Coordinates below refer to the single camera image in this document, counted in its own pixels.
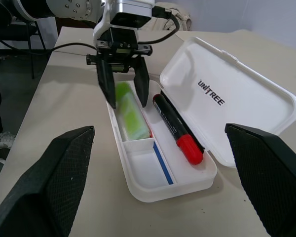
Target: marker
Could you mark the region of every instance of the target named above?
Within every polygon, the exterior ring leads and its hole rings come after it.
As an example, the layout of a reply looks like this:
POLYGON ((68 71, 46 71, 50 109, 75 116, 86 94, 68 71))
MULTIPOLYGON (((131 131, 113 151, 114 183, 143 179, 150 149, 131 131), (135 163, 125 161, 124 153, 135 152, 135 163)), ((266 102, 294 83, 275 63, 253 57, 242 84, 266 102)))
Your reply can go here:
POLYGON ((191 135, 184 128, 180 118, 171 108, 163 95, 157 94, 153 97, 153 104, 163 118, 178 147, 184 153, 186 159, 191 164, 199 164, 203 161, 203 153, 197 146, 191 135))

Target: blue line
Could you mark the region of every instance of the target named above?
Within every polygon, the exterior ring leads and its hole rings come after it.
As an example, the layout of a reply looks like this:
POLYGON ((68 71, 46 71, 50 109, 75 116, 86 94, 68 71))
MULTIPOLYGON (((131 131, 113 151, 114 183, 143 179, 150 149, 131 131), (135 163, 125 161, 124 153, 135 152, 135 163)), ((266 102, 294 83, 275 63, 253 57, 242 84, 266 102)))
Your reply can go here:
POLYGON ((173 181, 171 179, 169 171, 168 171, 168 169, 167 169, 167 167, 166 167, 166 165, 165 165, 165 163, 164 163, 164 161, 163 161, 163 159, 161 157, 160 151, 159 151, 159 149, 157 147, 157 144, 155 142, 153 143, 153 149, 154 149, 154 152, 156 153, 156 155, 158 157, 159 163, 161 165, 161 168, 163 170, 164 175, 166 176, 168 184, 170 184, 170 185, 173 184, 173 181))

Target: black chair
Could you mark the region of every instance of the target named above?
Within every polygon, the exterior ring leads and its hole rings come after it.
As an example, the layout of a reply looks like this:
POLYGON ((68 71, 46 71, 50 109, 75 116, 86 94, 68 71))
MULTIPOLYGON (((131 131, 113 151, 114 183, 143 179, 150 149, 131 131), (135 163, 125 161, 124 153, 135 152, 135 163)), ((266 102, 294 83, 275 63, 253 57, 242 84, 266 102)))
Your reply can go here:
MULTIPOLYGON (((0 28, 0 40, 11 40, 11 41, 27 41, 29 45, 29 52, 32 51, 31 36, 39 36, 43 49, 46 50, 44 40, 41 36, 37 22, 35 25, 27 23, 26 25, 12 24, 8 27, 0 28)), ((33 55, 31 54, 31 69, 32 79, 34 79, 34 63, 33 55)))

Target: gray floor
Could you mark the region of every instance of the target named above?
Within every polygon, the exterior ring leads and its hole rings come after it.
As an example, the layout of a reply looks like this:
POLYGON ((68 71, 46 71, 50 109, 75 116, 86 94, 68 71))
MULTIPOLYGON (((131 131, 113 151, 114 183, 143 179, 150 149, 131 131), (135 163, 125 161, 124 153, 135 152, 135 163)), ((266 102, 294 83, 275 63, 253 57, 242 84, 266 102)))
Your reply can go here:
MULTIPOLYGON (((33 80, 29 56, 2 57, 0 63, 0 92, 2 96, 0 114, 4 131, 15 135, 19 131, 46 64, 46 57, 34 57, 36 77, 33 80)), ((6 156, 6 151, 0 152, 1 158, 6 158, 6 156)))

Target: red marker cap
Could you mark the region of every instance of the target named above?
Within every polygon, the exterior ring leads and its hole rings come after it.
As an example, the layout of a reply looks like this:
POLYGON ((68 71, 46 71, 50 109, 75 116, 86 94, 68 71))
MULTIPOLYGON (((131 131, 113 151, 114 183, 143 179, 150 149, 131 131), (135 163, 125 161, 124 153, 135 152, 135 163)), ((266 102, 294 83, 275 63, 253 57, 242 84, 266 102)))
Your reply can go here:
POLYGON ((182 136, 177 141, 177 145, 178 147, 180 147, 188 162, 190 162, 191 164, 199 164, 203 161, 203 153, 201 152, 191 135, 187 134, 182 136))

